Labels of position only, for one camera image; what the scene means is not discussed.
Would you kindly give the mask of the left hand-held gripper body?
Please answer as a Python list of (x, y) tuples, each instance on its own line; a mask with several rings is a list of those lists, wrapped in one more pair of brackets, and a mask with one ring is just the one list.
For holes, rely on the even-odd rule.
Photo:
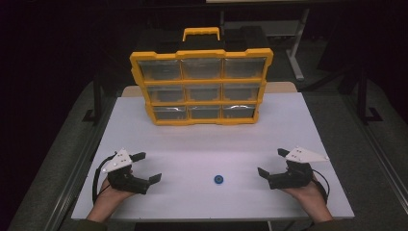
[(108, 181), (114, 189), (129, 192), (146, 194), (150, 186), (148, 180), (137, 178), (132, 174), (132, 164), (126, 149), (120, 149), (114, 154), (108, 164), (102, 169), (108, 174)]

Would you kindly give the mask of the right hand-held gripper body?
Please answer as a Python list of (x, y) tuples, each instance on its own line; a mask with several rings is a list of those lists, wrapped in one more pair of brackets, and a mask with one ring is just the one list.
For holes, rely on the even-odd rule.
[(311, 163), (328, 161), (326, 156), (303, 147), (295, 147), (283, 158), (287, 164), (286, 171), (284, 173), (269, 174), (268, 183), (272, 190), (307, 186), (314, 179), (314, 170)]

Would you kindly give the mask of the yellow organizer case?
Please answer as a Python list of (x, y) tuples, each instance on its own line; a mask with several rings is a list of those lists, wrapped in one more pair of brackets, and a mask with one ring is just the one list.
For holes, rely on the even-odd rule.
[[(140, 85), (143, 79), (141, 78), (138, 62), (190, 58), (264, 58), (266, 61), (255, 119), (253, 121), (227, 119), (216, 123), (195, 123), (180, 120), (156, 121), (151, 112), (151, 105), (146, 101), (147, 91)], [(146, 30), (140, 36), (136, 50), (130, 55), (131, 71), (144, 97), (146, 113), (156, 125), (235, 125), (255, 123), (259, 117), (259, 108), (263, 101), (268, 68), (272, 63), (272, 59), (273, 52), (268, 47), (265, 34), (259, 27), (243, 27), (225, 33), (221, 33), (217, 27), (187, 28), (182, 32)]]

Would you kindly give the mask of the person's right hand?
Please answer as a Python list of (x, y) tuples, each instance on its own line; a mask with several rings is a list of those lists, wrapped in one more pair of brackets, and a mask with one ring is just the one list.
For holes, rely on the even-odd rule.
[(291, 195), (305, 211), (319, 211), (326, 206), (321, 183), (316, 179), (312, 179), (307, 186), (283, 189), (283, 192)]

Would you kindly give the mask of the person's left hand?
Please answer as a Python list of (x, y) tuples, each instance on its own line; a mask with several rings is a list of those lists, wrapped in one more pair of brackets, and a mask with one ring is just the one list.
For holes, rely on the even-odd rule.
[(105, 179), (94, 202), (94, 208), (98, 212), (112, 214), (123, 201), (133, 195), (133, 192), (124, 192), (114, 189), (108, 179)]

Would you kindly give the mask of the black metal stand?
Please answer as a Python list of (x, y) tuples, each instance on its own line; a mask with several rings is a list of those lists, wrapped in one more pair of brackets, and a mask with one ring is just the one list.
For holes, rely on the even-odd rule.
[(93, 108), (87, 110), (83, 121), (97, 123), (102, 116), (102, 88), (101, 88), (101, 75), (99, 73), (93, 76), (92, 81), (92, 93), (93, 93)]
[(372, 121), (382, 121), (382, 117), (377, 110), (367, 106), (367, 99), (368, 76), (366, 71), (361, 69), (357, 90), (357, 116), (365, 125), (368, 125)]

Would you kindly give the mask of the grid of clear organizer bins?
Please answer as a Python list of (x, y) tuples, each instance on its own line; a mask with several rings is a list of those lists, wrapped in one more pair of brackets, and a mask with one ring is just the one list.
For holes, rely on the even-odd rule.
[(139, 61), (154, 119), (154, 107), (186, 108), (180, 121), (253, 121), (263, 81), (264, 58), (190, 58)]

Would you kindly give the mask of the white desk frame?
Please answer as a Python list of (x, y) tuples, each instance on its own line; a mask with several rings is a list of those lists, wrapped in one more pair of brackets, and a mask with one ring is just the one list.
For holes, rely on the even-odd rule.
[(301, 42), (304, 29), (309, 16), (309, 9), (302, 11), (299, 19), (277, 19), (277, 20), (240, 20), (230, 21), (225, 19), (225, 12), (221, 11), (219, 26), (221, 29), (239, 29), (242, 26), (260, 26), (267, 37), (292, 37), (293, 45), (286, 50), (286, 55), (297, 81), (302, 82), (305, 77), (296, 59), (297, 49)]

